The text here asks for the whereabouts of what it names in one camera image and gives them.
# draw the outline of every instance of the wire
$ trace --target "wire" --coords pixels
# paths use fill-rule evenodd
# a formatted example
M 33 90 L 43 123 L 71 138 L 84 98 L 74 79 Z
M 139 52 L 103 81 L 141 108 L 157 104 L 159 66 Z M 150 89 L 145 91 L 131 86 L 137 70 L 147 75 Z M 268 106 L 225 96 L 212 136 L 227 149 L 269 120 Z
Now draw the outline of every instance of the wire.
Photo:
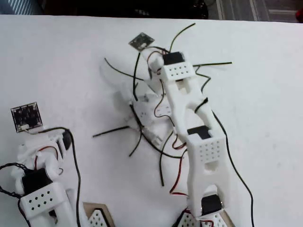
M 123 75 L 129 76 L 129 77 L 134 77 L 133 75 L 127 74 L 127 73 L 125 73 L 125 72 L 122 72 L 122 71 L 116 69 L 114 66 L 112 66 L 112 65 L 108 62 L 108 60 L 107 60 L 106 58 L 104 58 L 104 60 L 106 61 L 106 63 L 107 63 L 113 70 L 115 70 L 115 71 L 117 71 L 117 72 L 119 72 L 119 73 L 121 73 L 121 74 L 123 74 Z
M 197 71 L 200 69 L 200 67 L 201 67 L 201 66 L 198 66 L 198 68 L 196 69 L 196 74 L 197 74 L 198 76 L 207 78 L 207 80 L 204 82 L 204 84 L 203 84 L 202 87 L 201 87 L 201 93 L 203 94 L 203 89 L 204 89 L 205 85 L 210 81 L 211 78 L 210 78 L 209 76 L 206 76 L 206 75 L 197 73 Z
M 57 160 L 58 160 L 58 150 L 57 150 L 57 148 L 55 148 L 55 147 L 53 147 L 53 146 L 46 146 L 46 147 L 43 147 L 43 148 L 41 148 L 41 149 L 39 149 L 38 151 L 43 151 L 44 149 L 47 149 L 47 148 L 54 148 L 55 149 L 55 151 L 56 151 L 56 158 L 57 158 Z M 35 157 L 35 160 L 34 160 L 34 169 L 35 170 L 37 170 L 37 160 L 38 160 L 38 155 L 36 155 L 36 157 Z
M 80 217 L 79 217 L 79 199 L 80 199 L 81 175 L 80 175 L 80 171 L 79 171 L 79 167 L 78 167 L 78 162 L 77 162 L 77 157 L 76 157 L 75 141 L 74 141 L 74 137 L 73 137 L 71 131 L 69 129 L 67 129 L 67 128 L 64 128 L 64 127 L 54 127 L 54 128 L 38 131 L 38 132 L 35 132 L 35 133 L 31 133 L 28 130 L 26 130 L 26 132 L 30 133 L 32 135 L 36 135 L 36 134 L 45 133 L 45 132 L 54 131 L 54 130 L 59 130 L 59 129 L 67 131 L 69 133 L 70 137 L 71 137 L 71 145 L 72 145 L 72 152 L 73 152 L 73 156 L 74 156 L 74 163 L 75 163 L 75 167 L 76 167 L 76 171 L 77 171 L 77 175 L 78 175 L 78 191 L 77 191 L 77 201 L 76 201 L 76 218 L 77 218 L 77 226 L 81 227 Z
M 6 167 L 10 167 L 10 166 L 16 166 L 16 167 L 18 167 L 18 168 L 20 168 L 20 169 L 23 169 L 23 171 L 24 171 L 25 173 L 28 173 L 28 172 L 32 172 L 32 171 L 33 171 L 33 170 L 27 168 L 24 164 L 16 163 L 16 162 L 14 162 L 14 163 L 7 163 L 7 164 L 5 164 L 5 165 L 2 165 L 2 166 L 0 166 L 0 170 L 4 169 L 4 168 L 6 168 Z M 1 193 L 4 193 L 4 194 L 7 194 L 7 195 L 9 195 L 9 196 L 11 196 L 11 197 L 15 197 L 15 198 L 17 198 L 17 199 L 20 199 L 20 198 L 22 197 L 22 195 L 20 195 L 20 194 L 18 194 L 18 193 L 16 193 L 16 192 L 8 192 L 8 191 L 4 190 L 1 186 L 0 186 L 0 192 L 1 192 Z
M 184 194 L 184 193 L 181 193 L 181 192 L 173 192 L 175 190 L 175 188 L 176 188 L 176 186 L 179 182 L 180 176 L 181 176 L 182 159 L 183 159 L 183 156 L 184 156 L 185 152 L 187 152 L 187 149 L 183 152 L 183 154 L 180 158 L 178 176 L 176 178 L 175 184 L 172 186 L 172 188 L 169 191 L 169 193 L 172 194 L 172 195 L 186 195 L 187 196 L 187 194 Z
M 158 151 L 159 153 L 167 156 L 167 157 L 171 157 L 171 158 L 177 158 L 177 159 L 181 159 L 182 156 L 174 156 L 174 155 L 170 155 L 170 154 L 167 154 L 163 151 L 161 151 L 159 148 L 157 148 L 147 137 L 146 135 L 143 133 L 143 137 L 145 138 L 145 140 L 152 146 L 152 148 L 154 148 L 156 151 Z
M 182 29 L 181 31 L 179 31 L 176 36 L 174 37 L 174 39 L 172 40 L 171 44 L 170 44 L 170 49 L 169 49 L 169 52 L 171 52 L 171 49 L 172 49 L 172 45 L 174 44 L 176 38 L 182 33 L 184 32 L 185 30 L 189 29 L 191 26 L 194 26 L 196 23 L 193 23 L 191 24 L 190 26 L 187 26 L 186 28 Z
M 227 154 L 228 154 L 228 157 L 229 157 L 229 160 L 232 164 L 232 167 L 234 169 L 234 171 L 236 172 L 237 176 L 239 177 L 239 179 L 242 181 L 242 183 L 244 184 L 245 188 L 247 189 L 248 193 L 250 194 L 250 199 L 251 199 L 251 204 L 250 204 L 250 218 L 251 218 L 251 224 L 252 224 L 252 227 L 254 227 L 254 216 L 253 216 L 253 204 L 254 204 L 254 198 L 252 196 L 252 193 L 250 191 L 250 188 L 247 186 L 247 184 L 244 182 L 243 178 L 241 177 L 241 175 L 239 174 L 236 166 L 234 165 L 233 163 L 233 160 L 232 160 L 232 156 L 231 156 L 231 153 L 230 153 L 230 150 L 229 150 L 229 145 L 228 145 L 228 138 L 227 138 L 227 133 L 226 133 L 226 130 L 225 128 L 223 127 L 222 123 L 220 122 L 219 118 L 216 116 L 216 114 L 213 112 L 214 114 L 214 117 L 215 119 L 218 121 L 221 129 L 223 130 L 225 136 L 226 136 L 226 148 L 227 148 Z
M 163 54 L 160 53 L 159 51 L 153 51 L 153 52 L 151 52 L 150 55 L 148 55 L 147 60 L 146 60 L 146 61 L 147 61 L 147 66 L 148 66 L 149 69 L 150 69 L 150 65 L 149 65 L 148 62 L 149 62 L 149 59 L 150 59 L 150 57 L 152 56 L 153 53 L 159 53 L 159 54 L 163 55 Z
M 142 138 L 142 130 L 140 130 L 139 141 L 137 142 L 137 145 L 134 147 L 133 151 L 128 155 L 129 157 L 131 157 L 131 156 L 133 155 L 133 153 L 137 150 L 137 147 L 138 147 L 139 144 L 140 144 L 141 138 Z
M 193 65 L 193 67 L 207 66 L 207 65 L 227 65 L 227 64 L 232 64 L 232 62 L 229 61 L 229 62 L 219 62 L 219 63 L 198 64 L 198 65 Z
M 176 135 L 176 139 L 175 139 L 175 141 L 171 145 L 172 148 L 174 148 L 175 150 L 180 150 L 180 149 L 182 149 L 182 148 L 184 148 L 186 146 L 186 143 L 183 143 L 180 146 L 175 147 L 175 144 L 176 144 L 177 140 L 178 140 L 178 135 Z
M 157 115 L 156 115 L 156 110 L 157 110 L 157 108 L 160 106 L 160 104 L 163 102 L 163 99 L 164 99 L 164 86 L 163 86 L 162 80 L 160 80 L 160 83 L 161 83 L 161 86 L 162 86 L 162 98 L 161 98 L 161 100 L 159 101 L 159 103 L 156 105 L 156 107 L 154 108 L 154 110 L 153 110 L 153 115 L 155 115 L 155 117 L 158 117 L 158 118 L 161 118 L 161 117 L 168 117 L 169 120 L 170 120 L 170 122 L 172 123 L 172 126 L 175 127 L 175 124 L 174 124 L 174 122 L 172 121 L 172 119 L 171 119 L 170 116 L 168 116 L 168 115 L 166 115 L 166 114 L 165 114 L 165 115 L 161 115 L 161 116 L 157 116 Z
M 123 127 L 119 127 L 119 128 L 116 128 L 116 129 L 111 129 L 111 130 L 104 131 L 102 133 L 98 133 L 96 135 L 93 135 L 93 138 L 95 138 L 97 136 L 101 136 L 101 135 L 107 134 L 107 133 L 110 133 L 110 132 L 114 132 L 114 131 L 118 131 L 118 130 L 122 130 L 122 129 L 129 129 L 129 128 L 130 128 L 129 126 L 123 126 Z
M 21 199 L 18 200 L 18 209 L 19 209 L 21 215 L 24 217 L 25 221 L 27 222 L 28 227 L 31 227 L 29 220 L 26 218 L 25 213 L 20 206 L 20 202 L 21 202 Z
M 203 102 L 201 104 L 199 104 L 196 108 L 195 108 L 195 113 L 197 113 L 197 111 L 199 110 L 199 108 L 201 106 L 203 106 L 204 104 L 208 103 L 208 98 L 206 97 L 206 99 L 203 100 Z
M 146 47 L 146 49 L 149 49 L 149 48 L 156 48 L 158 50 L 161 50 L 161 51 L 164 51 L 166 53 L 170 53 L 168 50 L 166 50 L 165 48 L 162 48 L 162 47 L 158 47 L 158 46 L 148 46 Z
M 59 169 L 61 170 L 61 173 L 59 173 L 59 176 L 60 176 L 61 174 L 63 174 L 64 169 L 62 169 L 62 168 L 59 168 Z
M 164 144 L 163 144 L 163 147 L 162 147 L 162 152 L 164 151 L 164 148 L 167 144 L 167 142 L 169 141 L 170 137 L 172 136 L 173 134 L 173 131 L 171 131 L 171 133 L 169 134 L 169 136 L 167 137 L 167 139 L 165 140 Z M 160 179 L 161 179 L 161 185 L 162 187 L 164 187 L 164 179 L 163 179 L 163 173 L 162 173 L 162 156 L 163 156 L 163 153 L 160 154 L 160 159 L 159 159 L 159 170 L 160 170 Z
M 139 53 L 138 53 L 138 57 L 137 57 L 136 64 L 135 64 L 135 66 L 134 66 L 133 95 L 134 95 L 134 99 L 135 99 L 136 101 L 138 101 L 138 98 L 137 98 L 137 95 L 136 95 L 136 72 L 137 72 L 137 67 L 138 67 L 138 62 L 139 62 L 139 59 L 140 59 L 140 55 L 141 55 L 141 53 L 139 52 Z

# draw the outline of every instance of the gray floor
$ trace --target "gray floor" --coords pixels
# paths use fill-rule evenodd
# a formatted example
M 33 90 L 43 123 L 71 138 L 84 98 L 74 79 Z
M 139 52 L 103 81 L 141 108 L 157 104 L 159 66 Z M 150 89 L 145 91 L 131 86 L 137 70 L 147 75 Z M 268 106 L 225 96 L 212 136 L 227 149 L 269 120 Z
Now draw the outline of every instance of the gray floor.
M 301 8 L 303 0 L 216 0 L 208 10 L 209 19 L 294 23 L 295 13 Z

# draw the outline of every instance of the white surface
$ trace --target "white surface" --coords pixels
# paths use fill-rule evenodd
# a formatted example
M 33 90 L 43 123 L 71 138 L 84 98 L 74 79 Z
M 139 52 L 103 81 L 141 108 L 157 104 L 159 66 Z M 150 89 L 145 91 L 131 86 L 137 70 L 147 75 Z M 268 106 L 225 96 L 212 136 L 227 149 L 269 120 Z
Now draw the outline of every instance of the white surface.
M 44 124 L 63 125 L 74 134 L 83 201 L 105 203 L 118 227 L 170 226 L 186 207 L 185 198 L 169 196 L 178 161 L 163 157 L 166 186 L 161 188 L 159 154 L 146 142 L 128 158 L 137 133 L 124 130 L 96 139 L 91 135 L 124 124 L 112 98 L 115 81 L 131 84 L 131 79 L 106 66 L 103 57 L 132 73 L 137 52 L 128 42 L 137 34 L 145 32 L 168 47 L 173 36 L 192 22 L 1 16 L 1 163 L 16 160 L 22 141 L 10 109 L 37 101 Z M 254 194 L 256 226 L 295 226 L 302 219 L 303 27 L 196 22 L 173 49 L 185 50 L 193 63 L 233 61 L 200 72 L 212 77 L 205 95 L 228 132 L 235 165 Z M 147 73 L 145 69 L 140 60 L 137 75 Z M 187 158 L 183 164 L 179 191 L 186 189 Z M 71 152 L 63 168 L 63 180 L 75 187 Z M 13 190 L 9 172 L 2 170 L 0 182 Z M 250 226 L 249 195 L 232 170 L 230 175 L 232 206 L 227 212 L 236 226 Z M 0 201 L 1 225 L 26 226 L 16 199 L 0 195 Z

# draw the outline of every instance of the electronic component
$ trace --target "electronic component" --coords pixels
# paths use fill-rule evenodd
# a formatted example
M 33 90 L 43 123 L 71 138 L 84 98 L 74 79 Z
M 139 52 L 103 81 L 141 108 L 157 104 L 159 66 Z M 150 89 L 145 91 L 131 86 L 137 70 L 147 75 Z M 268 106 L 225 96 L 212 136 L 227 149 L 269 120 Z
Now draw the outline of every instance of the electronic component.
M 202 215 L 215 213 L 222 209 L 222 203 L 218 195 L 203 197 L 201 200 Z
M 135 39 L 130 41 L 128 44 L 130 44 L 136 50 L 142 51 L 144 48 L 148 47 L 153 41 L 155 41 L 153 38 L 141 32 Z
M 11 109 L 16 132 L 42 126 L 42 120 L 37 102 L 18 106 Z
M 205 140 L 205 139 L 211 137 L 208 134 L 208 130 L 209 130 L 209 128 L 206 125 L 202 125 L 199 127 L 194 127 L 194 128 L 188 129 L 187 132 L 189 135 L 197 133 L 201 139 Z
M 172 65 L 184 62 L 183 55 L 180 52 L 168 53 L 163 55 L 164 65 Z

